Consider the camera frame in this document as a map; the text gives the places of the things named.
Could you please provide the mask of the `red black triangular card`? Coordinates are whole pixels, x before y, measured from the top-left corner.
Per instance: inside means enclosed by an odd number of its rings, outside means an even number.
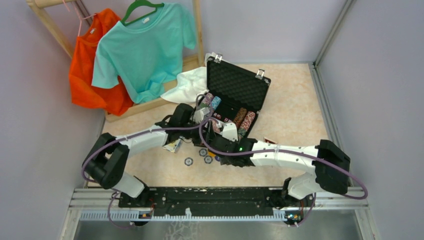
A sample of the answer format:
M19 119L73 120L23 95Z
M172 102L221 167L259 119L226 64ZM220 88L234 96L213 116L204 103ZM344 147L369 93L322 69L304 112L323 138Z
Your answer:
M272 140L272 139L267 138L267 137L263 137L263 141L268 143L268 144L277 144L277 142L275 140Z

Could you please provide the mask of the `black poker set case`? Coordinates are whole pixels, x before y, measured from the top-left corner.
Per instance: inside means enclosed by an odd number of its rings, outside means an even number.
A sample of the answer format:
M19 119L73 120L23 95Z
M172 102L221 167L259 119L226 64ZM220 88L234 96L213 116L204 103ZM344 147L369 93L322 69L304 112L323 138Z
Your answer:
M224 123L232 122L240 108L256 113L244 138L248 138L264 105L271 80L264 76L265 71L259 69L252 72L222 60L222 56L208 57L206 60L207 93L221 98L221 103L215 111L211 109L209 122L198 129L202 145L208 137L221 135L215 133L212 120Z

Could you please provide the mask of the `red playing card deck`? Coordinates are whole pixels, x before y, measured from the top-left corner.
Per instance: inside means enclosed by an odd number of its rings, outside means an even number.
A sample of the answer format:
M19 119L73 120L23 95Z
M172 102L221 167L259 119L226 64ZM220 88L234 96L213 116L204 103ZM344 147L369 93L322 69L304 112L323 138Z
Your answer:
M225 123L222 122L222 121L220 121L220 120L217 120L217 119L213 119L211 121L211 123L212 123L212 129L213 129L213 131L215 133L217 133L217 134L221 134L222 133L222 129L225 126Z

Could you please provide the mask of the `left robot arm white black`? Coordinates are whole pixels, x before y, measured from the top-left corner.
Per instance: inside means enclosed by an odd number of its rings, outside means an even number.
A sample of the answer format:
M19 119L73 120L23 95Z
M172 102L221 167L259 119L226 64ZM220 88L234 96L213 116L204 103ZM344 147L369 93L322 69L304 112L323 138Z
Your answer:
M150 193L143 181L125 171L127 160L146 150L172 143L180 137L193 138L193 134L206 123L211 113L209 107L194 108L181 103L173 114L145 130L121 136L103 133L82 163L81 175L105 190L113 189L128 195L132 203L144 207L149 203Z

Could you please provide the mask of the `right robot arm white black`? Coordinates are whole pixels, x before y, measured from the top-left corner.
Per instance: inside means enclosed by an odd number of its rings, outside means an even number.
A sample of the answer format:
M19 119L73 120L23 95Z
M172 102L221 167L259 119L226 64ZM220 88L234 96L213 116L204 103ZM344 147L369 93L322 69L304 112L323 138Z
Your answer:
M220 157L223 165L303 171L302 175L284 182L281 199L287 206L295 206L312 193L326 191L345 195L348 192L346 173L350 170L351 159L330 140L322 139L312 146L284 146L247 137L231 141L217 135L207 143L208 149Z

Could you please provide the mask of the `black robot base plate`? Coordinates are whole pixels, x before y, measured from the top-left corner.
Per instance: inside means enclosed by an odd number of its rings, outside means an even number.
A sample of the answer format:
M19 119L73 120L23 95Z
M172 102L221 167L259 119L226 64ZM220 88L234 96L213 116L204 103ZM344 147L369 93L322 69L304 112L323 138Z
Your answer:
M268 217L286 207L309 207L313 196L297 199L282 187L149 187L136 197L122 193L120 208L148 208L155 217Z

